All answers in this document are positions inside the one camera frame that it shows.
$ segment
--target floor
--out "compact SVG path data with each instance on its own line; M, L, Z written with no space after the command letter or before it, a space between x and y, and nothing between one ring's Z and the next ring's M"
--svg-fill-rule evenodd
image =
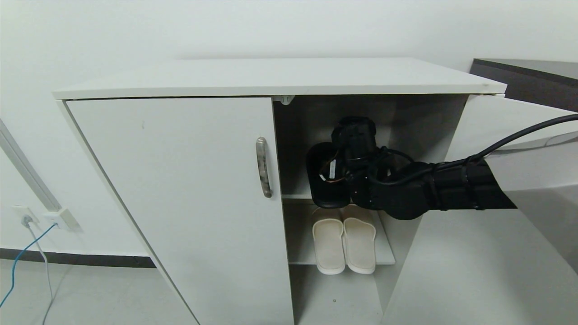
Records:
M0 260L0 294L10 289L11 260ZM46 325L196 324L156 269L50 264L56 292ZM42 324L50 293L45 265L19 261L16 286L0 324Z

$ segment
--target white sticker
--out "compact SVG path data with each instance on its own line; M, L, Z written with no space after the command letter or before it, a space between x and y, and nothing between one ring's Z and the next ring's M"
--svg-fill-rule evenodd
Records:
M335 164L336 164L336 161L335 161L335 159L333 159L331 161L331 164L329 165L329 178L330 179L335 178Z

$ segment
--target power socket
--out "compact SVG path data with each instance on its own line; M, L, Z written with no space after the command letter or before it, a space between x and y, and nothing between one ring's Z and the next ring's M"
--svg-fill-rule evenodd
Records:
M38 224L38 218L30 211L27 206L22 205L13 205L12 209L16 212L16 215L20 218L20 222L25 216L29 216L32 219L32 222Z
M43 216L50 224L55 223L59 229L71 231L80 230L80 225L67 208L62 208L58 212L46 212Z

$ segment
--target door handle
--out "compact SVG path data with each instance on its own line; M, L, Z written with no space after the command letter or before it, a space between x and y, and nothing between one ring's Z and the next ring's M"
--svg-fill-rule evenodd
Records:
M267 172L267 158L266 158L266 146L267 140L262 136L257 139L255 144L257 148L257 167L259 168L259 179L261 180L261 187L263 188L263 195L265 197L271 197L271 185L269 184L269 174Z

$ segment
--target pair of slippers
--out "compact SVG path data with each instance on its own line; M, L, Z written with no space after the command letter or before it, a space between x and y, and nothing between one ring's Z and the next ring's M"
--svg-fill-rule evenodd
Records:
M313 245L317 269L339 274L345 265L357 273L375 271L375 235L370 211L356 205L313 212Z

